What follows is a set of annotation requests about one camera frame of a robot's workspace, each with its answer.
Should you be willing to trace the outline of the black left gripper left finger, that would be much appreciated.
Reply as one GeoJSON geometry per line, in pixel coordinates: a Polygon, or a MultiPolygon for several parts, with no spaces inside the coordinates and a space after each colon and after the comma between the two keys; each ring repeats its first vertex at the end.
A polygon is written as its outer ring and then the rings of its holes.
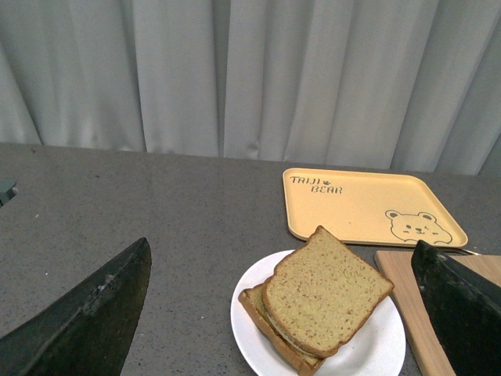
{"type": "Polygon", "coordinates": [[[119,375],[149,286],[142,237],[1,339],[3,375],[119,375]]]}

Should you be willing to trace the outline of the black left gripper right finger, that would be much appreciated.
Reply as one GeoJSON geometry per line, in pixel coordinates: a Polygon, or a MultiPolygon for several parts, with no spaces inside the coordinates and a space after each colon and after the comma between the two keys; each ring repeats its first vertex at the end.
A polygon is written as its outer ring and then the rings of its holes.
{"type": "Polygon", "coordinates": [[[413,274],[434,332],[457,375],[500,374],[500,286],[420,240],[413,274]]]}

